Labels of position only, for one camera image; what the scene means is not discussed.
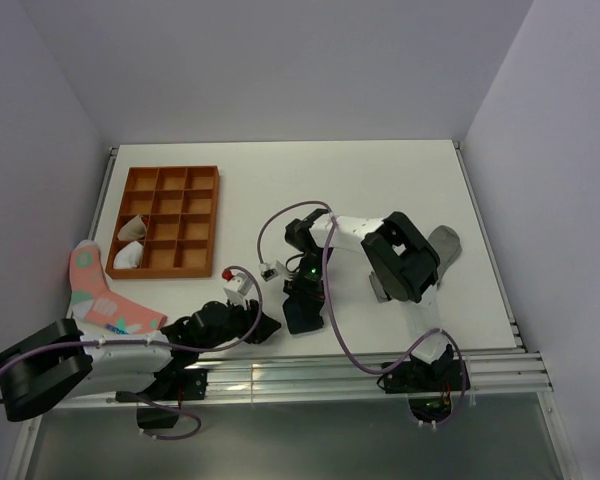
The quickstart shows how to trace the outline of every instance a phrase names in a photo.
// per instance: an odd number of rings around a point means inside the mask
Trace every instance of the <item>brown wooden organizer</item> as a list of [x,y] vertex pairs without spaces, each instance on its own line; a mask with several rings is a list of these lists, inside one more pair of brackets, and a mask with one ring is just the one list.
[[[107,274],[113,279],[210,277],[218,209],[217,167],[130,168],[113,232]],[[115,270],[129,242],[117,239],[136,215],[148,221],[138,268]]]

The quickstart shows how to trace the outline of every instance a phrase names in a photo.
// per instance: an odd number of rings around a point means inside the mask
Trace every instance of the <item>purple cable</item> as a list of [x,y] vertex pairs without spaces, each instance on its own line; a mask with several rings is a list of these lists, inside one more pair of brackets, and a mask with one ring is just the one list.
[[305,205],[320,205],[321,207],[324,207],[327,210],[329,210],[330,213],[333,213],[333,211],[331,210],[331,207],[329,205],[327,205],[325,202],[322,202],[320,200],[306,200],[304,202],[294,203],[293,205],[289,205],[288,207],[280,210],[278,213],[273,215],[269,220],[267,220],[264,223],[264,225],[260,229],[260,233],[258,233],[258,240],[256,241],[256,250],[258,252],[258,261],[260,263],[264,263],[264,258],[262,258],[262,245],[261,244],[262,244],[262,236],[264,235],[264,231],[267,229],[267,227],[271,224],[271,222],[273,222],[276,218],[278,218],[283,213],[287,213],[289,210],[293,210],[294,208],[298,208],[298,207],[303,207]]
[[[242,337],[240,337],[235,342],[230,343],[229,345],[225,345],[223,347],[216,347],[216,348],[186,347],[184,345],[176,345],[174,343],[162,342],[160,340],[151,342],[151,345],[156,345],[158,347],[170,348],[171,350],[181,350],[181,351],[191,352],[191,353],[210,353],[210,352],[223,352],[225,350],[235,347],[236,345],[244,342],[247,338],[249,338],[249,336],[258,327],[258,324],[260,323],[260,319],[262,318],[262,290],[260,289],[260,285],[258,285],[256,278],[246,268],[243,268],[243,267],[240,267],[237,265],[232,265],[230,267],[227,267],[225,270],[238,270],[238,271],[244,273],[247,276],[247,278],[249,278],[249,280],[251,280],[253,285],[256,287],[256,292],[258,294],[258,313],[256,315],[256,319],[253,322],[253,325],[247,331],[247,333],[245,333]],[[146,345],[146,344],[147,344],[147,342],[145,340],[131,340],[131,339],[121,338],[121,339],[115,339],[115,340],[107,340],[102,345],[128,346],[128,345]],[[100,342],[98,340],[89,340],[89,341],[53,343],[51,345],[45,345],[44,347],[35,348],[26,353],[23,353],[22,355],[18,355],[17,357],[12,358],[6,364],[4,364],[0,368],[0,378],[7,371],[9,371],[11,368],[13,368],[13,366],[16,365],[17,363],[27,360],[31,357],[41,355],[43,353],[53,352],[55,350],[63,350],[63,349],[67,349],[67,348],[98,347],[98,346],[100,346]],[[152,438],[155,437],[159,440],[182,440],[185,438],[192,437],[193,435],[198,433],[198,431],[200,430],[200,428],[202,426],[202,421],[200,420],[200,418],[191,412],[184,412],[182,410],[178,410],[178,409],[175,409],[172,407],[167,407],[166,405],[160,405],[158,403],[152,402],[151,400],[145,399],[137,394],[132,393],[132,395],[138,401],[146,403],[149,406],[164,410],[166,412],[177,413],[178,415],[192,418],[193,420],[195,420],[198,423],[196,428],[194,428],[191,432],[186,433],[184,435],[168,436],[168,435],[157,435],[157,434],[154,434],[151,432],[144,432],[145,434],[147,434],[148,436],[150,436]],[[0,403],[4,403],[4,400],[2,398],[0,398]]]
[[447,418],[445,418],[441,422],[436,422],[436,425],[441,426],[441,425],[448,423],[449,420],[451,420],[453,417],[455,417],[457,415],[458,410],[460,409],[460,406],[463,403],[465,392],[467,390],[467,368],[463,362],[462,352],[460,351],[460,347],[458,347],[458,344],[456,343],[456,341],[445,330],[443,330],[441,328],[432,328],[428,332],[424,333],[420,338],[418,338],[413,343],[413,345],[411,345],[407,349],[407,351],[404,352],[400,356],[400,358],[398,358],[395,362],[393,362],[388,367],[381,368],[378,370],[367,367],[366,365],[363,365],[355,357],[355,355],[351,352],[351,350],[349,350],[349,347],[345,343],[344,338],[342,337],[342,334],[340,333],[340,329],[338,328],[338,324],[336,322],[336,316],[333,312],[333,304],[331,303],[331,289],[329,288],[329,273],[328,273],[328,269],[327,269],[327,263],[329,261],[329,245],[331,245],[331,239],[333,238],[333,234],[335,233],[336,228],[338,228],[335,218],[333,218],[332,223],[333,223],[333,225],[331,226],[331,230],[329,230],[329,234],[327,235],[327,238],[325,240],[325,244],[324,244],[324,247],[322,250],[322,277],[323,277],[322,281],[324,284],[324,298],[325,298],[325,305],[327,306],[327,313],[329,315],[329,320],[331,321],[331,326],[333,327],[333,333],[335,333],[336,339],[338,340],[338,343],[340,344],[342,351],[347,356],[347,358],[351,361],[351,363],[353,363],[354,366],[356,366],[358,369],[362,370],[363,372],[368,373],[370,375],[385,375],[387,373],[392,372],[396,368],[398,368],[398,366],[409,355],[411,355],[411,353],[413,353],[413,351],[418,347],[418,345],[420,345],[423,341],[425,341],[430,336],[439,333],[439,334],[442,334],[445,337],[447,337],[449,342],[451,342],[451,345],[453,345],[454,350],[458,354],[458,358],[460,359],[460,364],[462,365],[462,370],[463,370],[463,372],[462,372],[462,388],[460,390],[460,399],[458,400],[457,407],[455,407],[451,411],[451,413],[447,416]]

